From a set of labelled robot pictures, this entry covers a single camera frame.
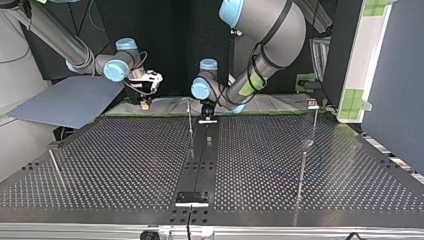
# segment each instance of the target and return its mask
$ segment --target gray panel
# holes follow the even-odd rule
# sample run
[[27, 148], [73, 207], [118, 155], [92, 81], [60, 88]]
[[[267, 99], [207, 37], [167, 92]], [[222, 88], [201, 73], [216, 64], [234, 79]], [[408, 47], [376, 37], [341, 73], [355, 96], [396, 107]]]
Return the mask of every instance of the gray panel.
[[415, 170], [424, 173], [424, 1], [393, 4], [363, 129]]
[[8, 113], [10, 117], [80, 129], [98, 117], [123, 89], [104, 77], [70, 77]]

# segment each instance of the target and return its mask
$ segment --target black curtain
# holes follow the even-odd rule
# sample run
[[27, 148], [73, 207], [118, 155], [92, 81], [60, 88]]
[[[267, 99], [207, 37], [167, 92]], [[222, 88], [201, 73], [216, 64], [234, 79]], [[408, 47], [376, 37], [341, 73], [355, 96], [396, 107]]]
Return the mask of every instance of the black curtain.
[[230, 28], [218, 15], [222, 0], [96, 1], [109, 39], [132, 37], [164, 76], [158, 96], [189, 96], [203, 58], [215, 58], [228, 78]]

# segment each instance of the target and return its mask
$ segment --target green sticker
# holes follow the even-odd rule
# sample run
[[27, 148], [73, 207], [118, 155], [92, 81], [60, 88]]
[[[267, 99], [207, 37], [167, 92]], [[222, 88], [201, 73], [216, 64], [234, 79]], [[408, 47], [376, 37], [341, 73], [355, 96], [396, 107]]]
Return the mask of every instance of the green sticker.
[[358, 119], [364, 103], [363, 96], [363, 89], [347, 89], [344, 93], [342, 110], [339, 114], [339, 118], [351, 120]]
[[315, 82], [316, 81], [316, 76], [315, 73], [310, 73], [310, 74], [298, 74], [296, 76], [296, 87], [295, 87], [295, 91], [296, 92], [309, 92], [309, 93], [313, 93], [314, 90], [313, 89], [305, 89], [303, 86], [300, 85], [300, 82]]
[[[254, 73], [250, 77], [250, 80], [251, 80], [252, 85], [256, 88], [256, 90], [261, 90], [261, 89], [264, 88], [263, 82], [262, 82], [261, 78], [258, 76], [258, 74]], [[243, 88], [240, 89], [239, 94], [241, 96], [248, 97], [248, 96], [252, 95], [254, 92], [255, 92], [255, 89], [253, 89], [252, 86], [250, 85], [250, 82], [247, 81], [247, 83], [244, 84]]]
[[364, 17], [374, 17], [374, 16], [383, 16], [384, 10], [388, 5], [388, 0], [366, 0], [364, 12], [362, 16]]

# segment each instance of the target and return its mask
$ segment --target thin metal pole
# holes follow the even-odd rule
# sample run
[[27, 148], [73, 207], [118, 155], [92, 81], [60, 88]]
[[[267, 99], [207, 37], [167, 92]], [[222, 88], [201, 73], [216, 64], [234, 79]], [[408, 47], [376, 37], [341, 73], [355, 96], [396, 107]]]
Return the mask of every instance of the thin metal pole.
[[193, 121], [191, 120], [191, 99], [187, 102], [188, 124], [190, 126], [190, 135], [193, 138]]
[[319, 109], [316, 109], [316, 110], [315, 110], [314, 129], [313, 129], [313, 132], [312, 132], [312, 140], [313, 140], [313, 141], [315, 141], [315, 131], [316, 131], [316, 128], [317, 128], [318, 111], [319, 111]]
[[51, 159], [53, 161], [54, 168], [56, 169], [56, 171], [60, 172], [59, 165], [57, 165], [56, 158], [54, 156], [53, 150], [50, 149], [49, 150], [49, 154], [50, 154], [50, 157], [51, 157]]
[[297, 190], [297, 201], [299, 202], [302, 199], [302, 187], [303, 187], [303, 181], [305, 178], [305, 167], [306, 167], [306, 156], [307, 153], [302, 153], [302, 161], [300, 165], [300, 178], [299, 178], [299, 188]]

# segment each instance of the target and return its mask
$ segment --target metal rod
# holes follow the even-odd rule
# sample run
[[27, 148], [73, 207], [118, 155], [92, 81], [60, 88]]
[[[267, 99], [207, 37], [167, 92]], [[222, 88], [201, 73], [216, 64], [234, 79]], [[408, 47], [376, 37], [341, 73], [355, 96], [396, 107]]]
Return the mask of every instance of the metal rod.
[[315, 141], [315, 132], [317, 128], [317, 121], [318, 121], [318, 111], [319, 109], [315, 110], [315, 117], [314, 117], [314, 129], [312, 131], [312, 141]]
[[299, 202], [302, 199], [302, 187], [305, 177], [305, 167], [306, 167], [306, 152], [302, 153], [302, 161], [300, 165], [300, 178], [299, 178], [299, 188], [297, 190], [297, 201]]
[[20, 7], [9, 12], [68, 62], [75, 66], [84, 64], [88, 57], [85, 45], [69, 33], [40, 3], [32, 1], [31, 7], [31, 19], [27, 18]]
[[49, 154], [50, 154], [50, 157], [51, 157], [51, 159], [53, 161], [54, 168], [56, 169], [56, 171], [60, 172], [59, 165], [57, 165], [56, 158], [54, 156], [53, 150], [50, 149], [49, 150]]
[[193, 121], [191, 120], [191, 99], [188, 99], [187, 102], [187, 113], [188, 113], [188, 124], [190, 126], [190, 134], [193, 138]]

